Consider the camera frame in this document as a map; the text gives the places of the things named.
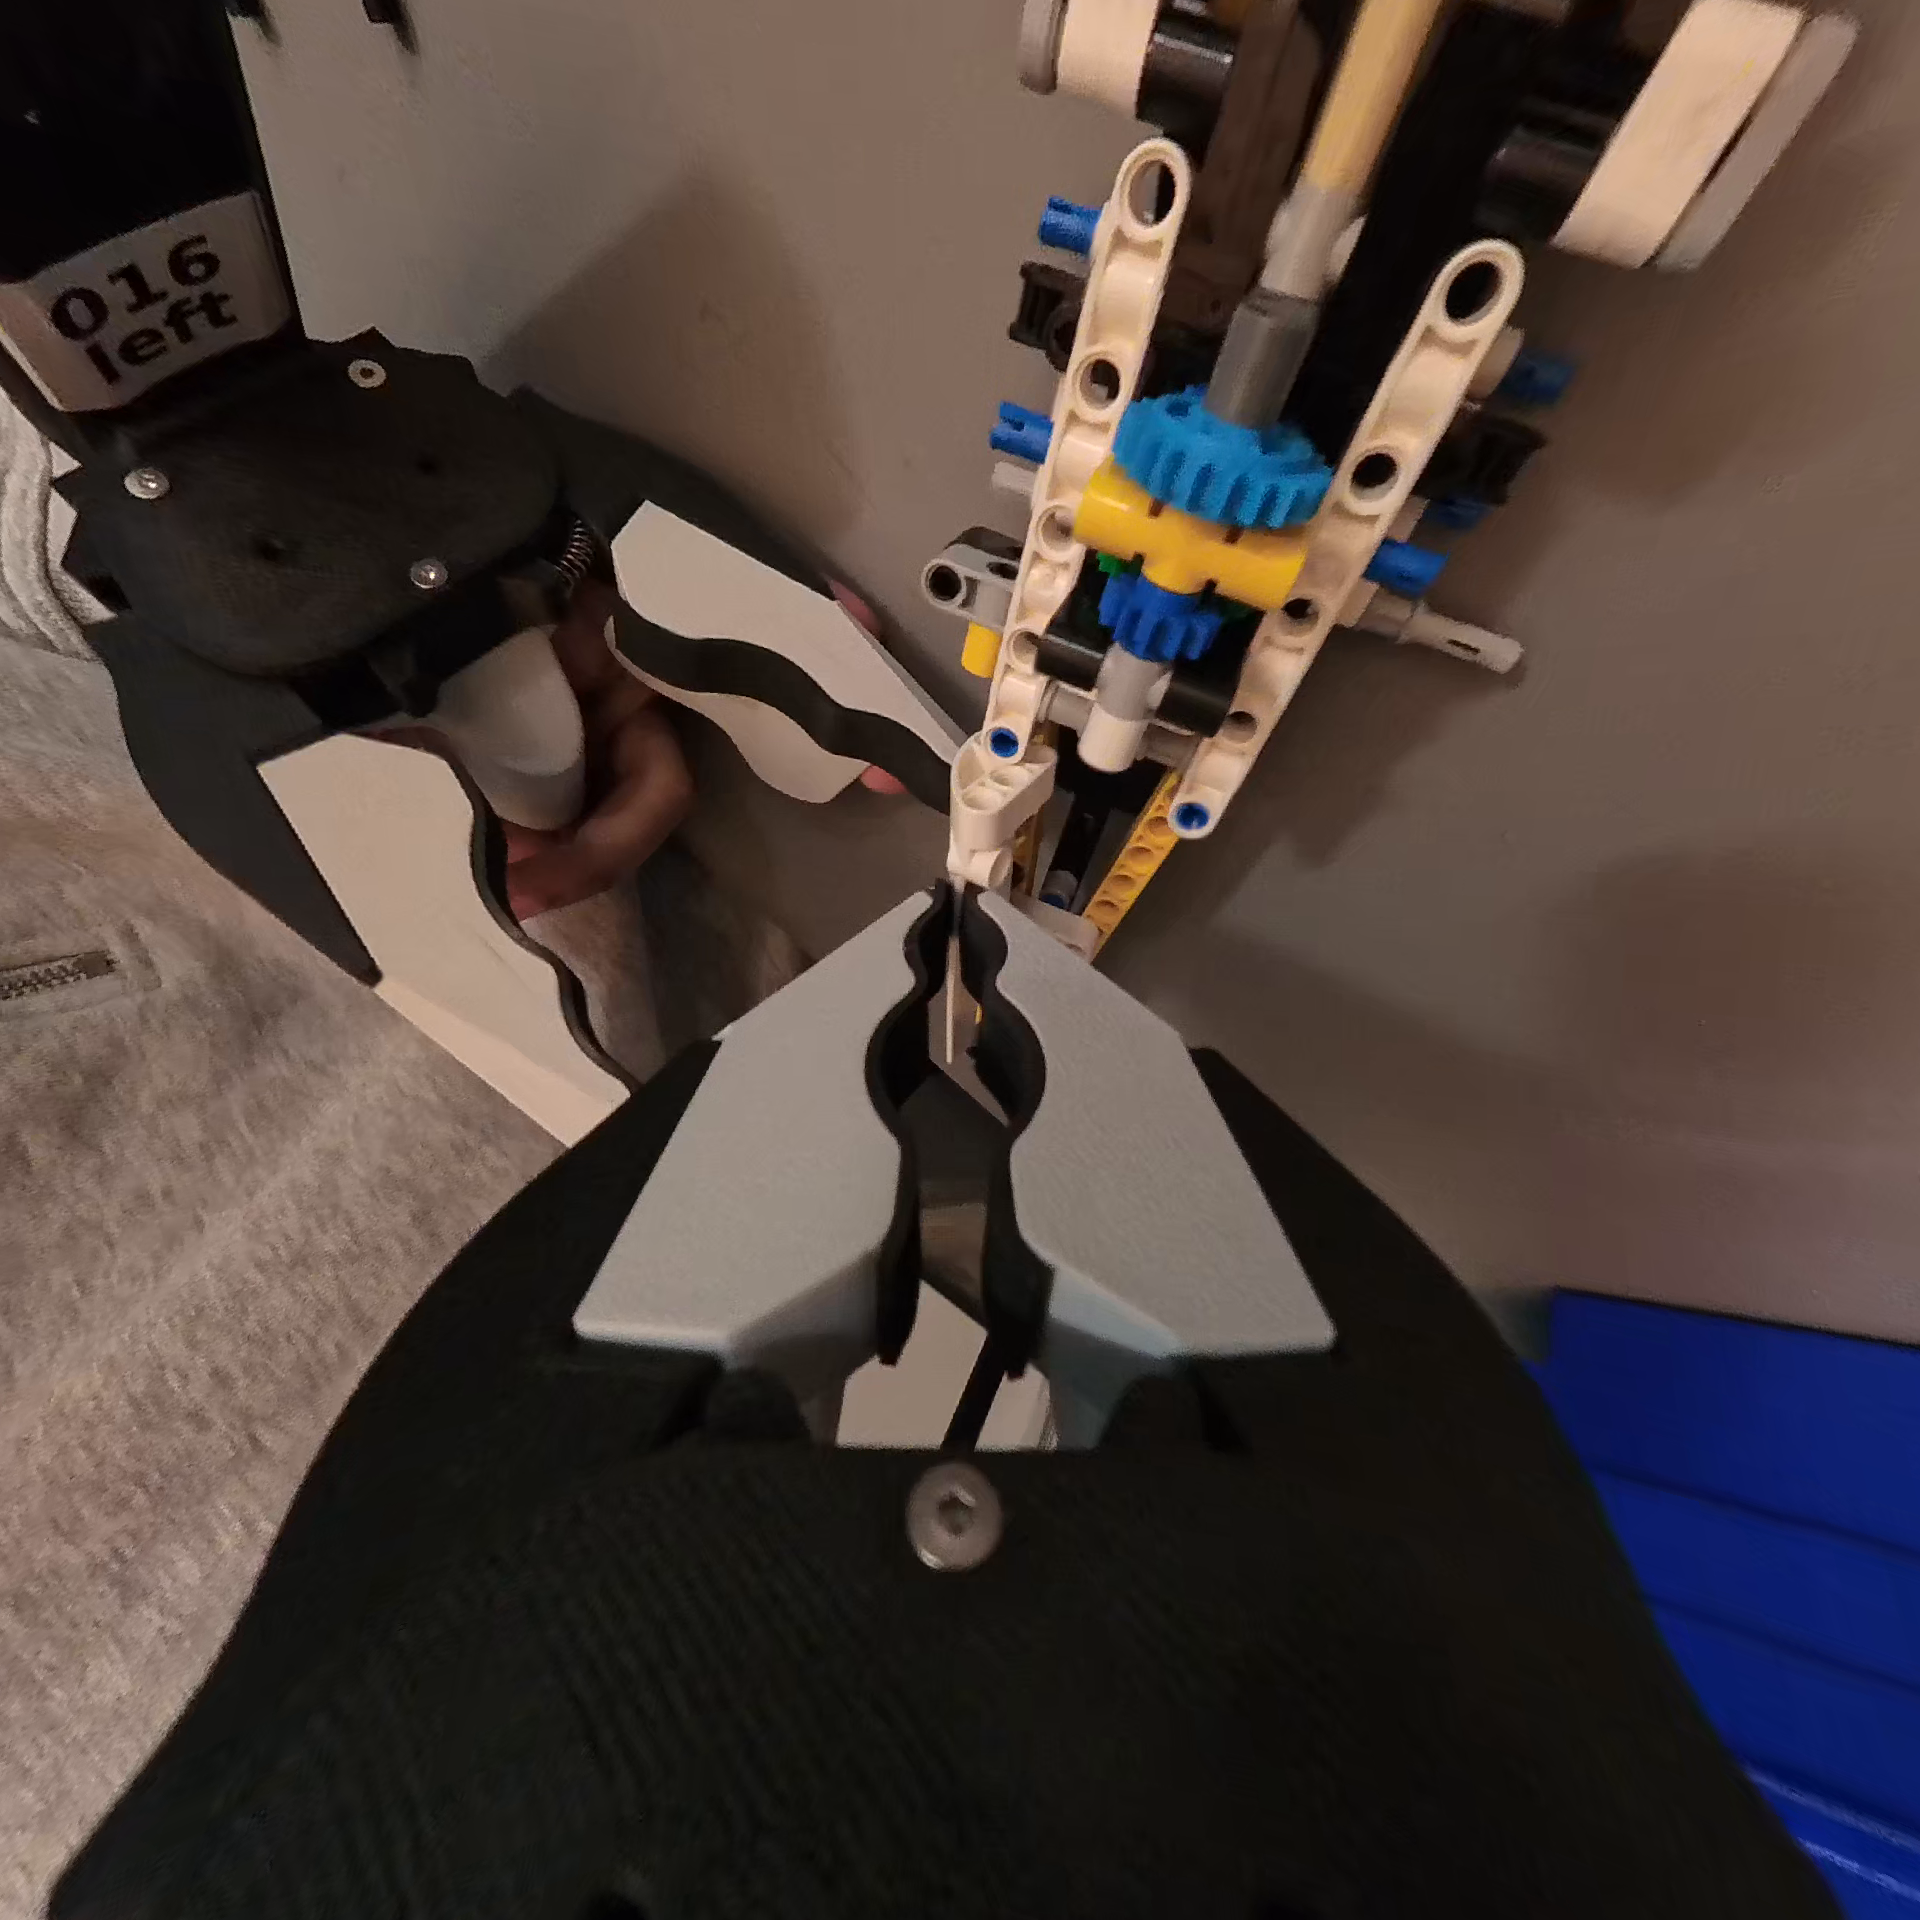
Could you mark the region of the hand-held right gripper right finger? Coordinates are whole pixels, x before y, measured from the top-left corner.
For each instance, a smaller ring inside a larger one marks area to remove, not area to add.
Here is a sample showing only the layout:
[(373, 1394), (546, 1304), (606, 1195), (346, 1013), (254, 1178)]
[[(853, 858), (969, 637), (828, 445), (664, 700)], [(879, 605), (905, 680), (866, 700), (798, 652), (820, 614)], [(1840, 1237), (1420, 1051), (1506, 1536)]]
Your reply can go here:
[(986, 1328), (1038, 1370), (1060, 1450), (1190, 1359), (1328, 1352), (1336, 1333), (1181, 1036), (1008, 901), (957, 904), (975, 1067), (1006, 1114)]

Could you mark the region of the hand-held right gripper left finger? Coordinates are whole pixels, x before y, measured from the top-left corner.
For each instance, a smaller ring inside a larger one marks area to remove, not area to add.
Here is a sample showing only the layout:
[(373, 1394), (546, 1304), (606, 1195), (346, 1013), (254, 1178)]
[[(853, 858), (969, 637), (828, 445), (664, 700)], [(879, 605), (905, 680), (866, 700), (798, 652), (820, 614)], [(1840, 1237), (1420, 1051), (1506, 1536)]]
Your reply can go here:
[(732, 1021), (570, 1315), (585, 1352), (778, 1380), (828, 1444), (920, 1296), (920, 1148), (952, 888), (918, 888)]

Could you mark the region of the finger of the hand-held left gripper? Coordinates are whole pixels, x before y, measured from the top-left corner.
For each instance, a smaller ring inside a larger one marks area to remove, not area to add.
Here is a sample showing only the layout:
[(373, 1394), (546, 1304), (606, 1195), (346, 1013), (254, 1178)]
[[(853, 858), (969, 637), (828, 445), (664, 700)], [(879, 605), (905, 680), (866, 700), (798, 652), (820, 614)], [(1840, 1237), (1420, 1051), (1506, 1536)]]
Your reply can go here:
[(762, 783), (824, 805), (879, 770), (948, 802), (962, 734), (832, 594), (647, 503), (615, 535), (608, 650), (720, 728)]
[(585, 988), (496, 898), (494, 820), (463, 775), (388, 740), (320, 740), (260, 767), (375, 967), (375, 995), (562, 1144), (633, 1093)]

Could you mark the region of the lego helicopter model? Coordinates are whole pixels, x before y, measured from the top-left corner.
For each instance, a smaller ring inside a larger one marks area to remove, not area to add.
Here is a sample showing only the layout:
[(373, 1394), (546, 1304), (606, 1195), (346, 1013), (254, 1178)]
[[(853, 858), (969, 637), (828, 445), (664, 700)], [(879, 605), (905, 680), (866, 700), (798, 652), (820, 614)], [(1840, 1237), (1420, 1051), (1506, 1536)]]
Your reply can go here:
[(1154, 135), (1100, 205), (1049, 198), (1002, 403), (1021, 538), (924, 570), (986, 680), (975, 734), (1057, 755), (1012, 902), (1094, 958), (1212, 837), (1306, 670), (1357, 631), (1506, 674), (1434, 612), (1569, 380), (1514, 323), (1528, 256), (1692, 271), (1855, 46), (1808, 5), (1023, 5), (1021, 85)]

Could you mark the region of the person's left hand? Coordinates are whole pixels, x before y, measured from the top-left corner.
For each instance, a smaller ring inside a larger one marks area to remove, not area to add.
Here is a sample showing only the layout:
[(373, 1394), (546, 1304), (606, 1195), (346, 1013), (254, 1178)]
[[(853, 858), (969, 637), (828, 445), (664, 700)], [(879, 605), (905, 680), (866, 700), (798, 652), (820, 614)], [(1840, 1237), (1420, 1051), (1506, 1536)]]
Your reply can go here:
[(687, 816), (692, 783), (678, 734), (656, 693), (612, 653), (615, 610), (612, 590), (585, 580), (551, 636), (583, 716), (585, 798), (565, 827), (504, 829), (519, 924), (630, 879)]

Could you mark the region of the blue plastic bin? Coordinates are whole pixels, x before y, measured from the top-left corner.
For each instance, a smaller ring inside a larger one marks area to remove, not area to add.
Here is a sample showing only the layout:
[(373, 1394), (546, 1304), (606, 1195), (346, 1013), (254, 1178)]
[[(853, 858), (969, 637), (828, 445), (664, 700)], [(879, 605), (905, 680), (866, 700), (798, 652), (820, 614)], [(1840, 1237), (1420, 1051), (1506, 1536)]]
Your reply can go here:
[(1568, 1288), (1530, 1374), (1840, 1909), (1918, 1916), (1918, 1348)]

